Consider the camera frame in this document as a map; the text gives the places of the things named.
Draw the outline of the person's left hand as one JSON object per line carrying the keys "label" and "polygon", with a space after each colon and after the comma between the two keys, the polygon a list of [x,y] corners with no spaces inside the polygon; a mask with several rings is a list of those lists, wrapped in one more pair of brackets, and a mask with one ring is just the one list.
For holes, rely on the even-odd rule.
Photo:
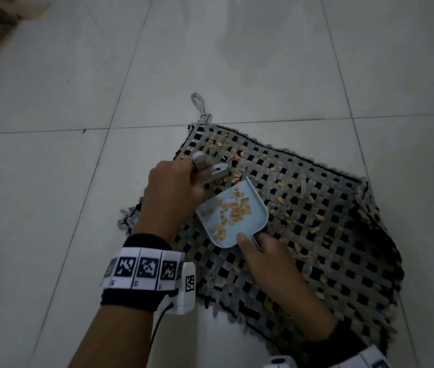
{"label": "person's left hand", "polygon": [[155,235],[171,243],[203,200],[190,185],[187,158],[161,161],[149,173],[132,234]]}

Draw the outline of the person's right hand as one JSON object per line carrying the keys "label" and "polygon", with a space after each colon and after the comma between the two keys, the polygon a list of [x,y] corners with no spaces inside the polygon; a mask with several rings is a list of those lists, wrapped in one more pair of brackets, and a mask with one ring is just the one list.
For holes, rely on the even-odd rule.
{"label": "person's right hand", "polygon": [[266,233],[258,234],[255,241],[263,255],[248,267],[258,286],[284,309],[308,341],[328,338],[338,320],[308,286],[287,245]]}

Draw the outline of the light blue hand brush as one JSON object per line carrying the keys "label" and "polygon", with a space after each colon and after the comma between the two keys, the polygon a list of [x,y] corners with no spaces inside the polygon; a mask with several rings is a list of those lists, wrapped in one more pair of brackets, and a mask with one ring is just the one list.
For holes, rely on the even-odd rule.
{"label": "light blue hand brush", "polygon": [[[191,157],[194,158],[197,168],[201,170],[204,168],[204,164],[197,163],[197,158],[199,158],[199,157],[213,157],[213,156],[210,156],[210,155],[208,155],[202,151],[197,151],[194,154],[192,154]],[[218,181],[229,176],[231,168],[230,168],[229,164],[225,163],[224,161],[217,159],[216,157],[213,157],[213,158],[218,161],[218,164],[214,166],[214,170],[215,170],[214,175],[216,177],[214,182],[218,182]]]}

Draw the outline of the light blue dustpan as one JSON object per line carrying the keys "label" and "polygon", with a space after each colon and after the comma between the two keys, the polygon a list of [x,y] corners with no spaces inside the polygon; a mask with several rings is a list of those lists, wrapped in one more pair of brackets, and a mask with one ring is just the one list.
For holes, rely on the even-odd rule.
{"label": "light blue dustpan", "polygon": [[235,246],[239,233],[259,247],[253,236],[269,219],[268,209],[248,177],[202,203],[196,215],[212,243],[223,249]]}

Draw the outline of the person's left forearm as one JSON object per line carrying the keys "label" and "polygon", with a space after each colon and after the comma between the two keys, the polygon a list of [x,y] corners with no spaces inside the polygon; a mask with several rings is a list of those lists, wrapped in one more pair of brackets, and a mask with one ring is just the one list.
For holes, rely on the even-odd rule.
{"label": "person's left forearm", "polygon": [[146,368],[156,291],[105,290],[100,308],[67,368]]}

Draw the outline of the pile of scraps in dustpan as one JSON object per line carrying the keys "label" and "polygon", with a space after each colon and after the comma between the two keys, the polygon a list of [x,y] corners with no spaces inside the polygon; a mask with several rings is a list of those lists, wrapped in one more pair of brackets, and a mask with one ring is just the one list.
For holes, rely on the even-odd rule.
{"label": "pile of scraps in dustpan", "polygon": [[218,243],[223,243],[228,231],[244,221],[246,215],[252,213],[250,198],[244,187],[235,185],[216,198],[218,222],[211,225],[211,233]]}

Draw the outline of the orange scraps scattered on mat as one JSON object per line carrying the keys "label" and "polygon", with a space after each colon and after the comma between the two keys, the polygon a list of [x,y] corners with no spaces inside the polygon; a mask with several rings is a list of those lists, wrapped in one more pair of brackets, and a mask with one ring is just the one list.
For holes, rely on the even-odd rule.
{"label": "orange scraps scattered on mat", "polygon": [[[337,249],[340,255],[345,253],[351,236],[348,212],[356,207],[354,181],[251,140],[236,148],[238,140],[236,135],[225,143],[224,155],[231,169],[224,181],[211,186],[212,197],[248,177],[269,212],[264,228],[285,242],[298,270],[324,294],[328,285],[335,286],[334,276],[341,270],[340,260],[332,257]],[[230,299],[264,303],[265,292],[245,269],[238,249],[217,247],[208,234],[207,238],[196,234],[193,243],[199,244],[192,258],[201,267],[198,296],[222,303]]]}

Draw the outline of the grey and black woven mat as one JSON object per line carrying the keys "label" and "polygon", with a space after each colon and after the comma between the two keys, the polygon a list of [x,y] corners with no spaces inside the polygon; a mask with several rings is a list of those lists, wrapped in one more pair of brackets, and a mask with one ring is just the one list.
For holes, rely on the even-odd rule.
{"label": "grey and black woven mat", "polygon": [[[266,228],[289,247],[317,297],[367,345],[386,353],[404,272],[368,181],[212,124],[201,96],[193,93],[191,100],[200,119],[189,125],[175,159],[203,152],[227,163],[230,171],[205,186],[208,197],[249,178],[269,214]],[[302,331],[259,289],[239,249],[219,248],[212,239],[194,216],[172,244],[196,265],[197,300],[215,315],[226,312],[270,352],[306,361]]]}

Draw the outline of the black left wristband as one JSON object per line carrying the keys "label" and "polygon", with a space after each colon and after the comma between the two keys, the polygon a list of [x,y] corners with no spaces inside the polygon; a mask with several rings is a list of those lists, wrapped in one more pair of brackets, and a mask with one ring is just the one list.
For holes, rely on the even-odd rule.
{"label": "black left wristband", "polygon": [[[124,242],[122,248],[124,247],[173,251],[164,239],[150,234],[131,235]],[[162,291],[103,289],[100,304],[102,306],[122,306],[154,313],[163,299],[169,294],[170,292]]]}

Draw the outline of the black wristband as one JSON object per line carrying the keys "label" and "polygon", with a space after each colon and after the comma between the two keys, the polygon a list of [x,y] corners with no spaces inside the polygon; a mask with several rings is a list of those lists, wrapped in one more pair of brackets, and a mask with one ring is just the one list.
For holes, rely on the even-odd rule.
{"label": "black wristband", "polygon": [[309,356],[306,368],[329,368],[365,350],[367,345],[340,320],[325,340],[308,341],[304,350]]}
{"label": "black wristband", "polygon": [[[164,239],[150,234],[131,235],[124,242],[122,248],[124,247],[173,251]],[[122,306],[154,313],[163,299],[169,294],[170,292],[162,291],[103,289],[100,304],[102,306]]]}

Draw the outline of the white left marker band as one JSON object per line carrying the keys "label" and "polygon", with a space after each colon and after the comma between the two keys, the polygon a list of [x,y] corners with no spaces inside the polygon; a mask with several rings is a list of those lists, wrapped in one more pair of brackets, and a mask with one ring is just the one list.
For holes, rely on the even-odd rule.
{"label": "white left marker band", "polygon": [[195,290],[195,265],[185,253],[124,247],[111,259],[101,283],[105,289],[162,291]]}

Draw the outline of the white marker band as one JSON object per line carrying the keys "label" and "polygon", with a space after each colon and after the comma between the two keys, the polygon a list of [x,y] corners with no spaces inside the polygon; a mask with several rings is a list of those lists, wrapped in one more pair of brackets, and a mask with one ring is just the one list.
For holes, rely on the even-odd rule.
{"label": "white marker band", "polygon": [[392,368],[387,358],[378,350],[375,345],[371,345],[360,351],[353,358],[354,368]]}
{"label": "white marker band", "polygon": [[124,247],[111,259],[101,283],[105,289],[162,291],[195,290],[195,265],[185,253]]}

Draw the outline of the black right wristband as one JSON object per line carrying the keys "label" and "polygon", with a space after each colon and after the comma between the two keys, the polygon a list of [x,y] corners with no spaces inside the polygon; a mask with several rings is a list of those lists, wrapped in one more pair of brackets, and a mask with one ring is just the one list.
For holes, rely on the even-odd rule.
{"label": "black right wristband", "polygon": [[309,356],[306,368],[329,368],[365,350],[367,345],[340,320],[325,340],[308,341],[304,350]]}

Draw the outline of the white right marker band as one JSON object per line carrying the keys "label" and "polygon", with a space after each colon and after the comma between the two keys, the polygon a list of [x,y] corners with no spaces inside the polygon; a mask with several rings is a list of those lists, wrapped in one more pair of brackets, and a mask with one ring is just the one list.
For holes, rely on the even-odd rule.
{"label": "white right marker band", "polygon": [[387,358],[378,350],[375,345],[371,345],[360,351],[353,358],[354,368],[392,368]]}

